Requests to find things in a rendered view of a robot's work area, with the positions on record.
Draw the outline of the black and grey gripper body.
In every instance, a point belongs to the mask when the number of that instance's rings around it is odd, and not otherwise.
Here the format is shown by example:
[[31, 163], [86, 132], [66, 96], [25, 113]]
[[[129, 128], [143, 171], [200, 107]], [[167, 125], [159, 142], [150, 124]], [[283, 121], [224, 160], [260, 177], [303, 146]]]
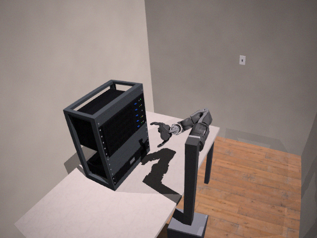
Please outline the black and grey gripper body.
[[163, 124], [158, 128], [158, 132], [160, 133], [160, 137], [162, 140], [168, 140], [172, 136], [171, 132], [176, 133], [177, 129], [173, 127], [172, 130], [170, 130], [169, 125]]

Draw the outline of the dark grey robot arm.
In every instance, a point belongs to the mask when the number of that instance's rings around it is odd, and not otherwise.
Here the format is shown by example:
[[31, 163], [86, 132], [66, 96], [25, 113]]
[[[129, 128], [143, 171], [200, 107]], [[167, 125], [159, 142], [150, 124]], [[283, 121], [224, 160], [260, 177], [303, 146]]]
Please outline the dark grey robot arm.
[[[203, 108], [201, 110], [196, 111], [192, 115], [190, 115], [191, 118], [187, 118], [185, 120], [177, 122], [181, 125], [181, 127], [178, 124], [173, 124], [170, 128], [172, 130], [173, 127], [177, 129], [176, 133], [171, 132], [174, 135], [178, 135], [183, 133], [184, 131], [191, 129], [188, 137], [194, 137], [194, 138], [200, 138], [200, 147], [199, 152], [203, 150], [203, 147], [205, 145], [205, 141], [209, 135], [209, 125], [212, 122], [211, 114], [208, 110], [208, 108]], [[181, 133], [179, 133], [181, 131]]]

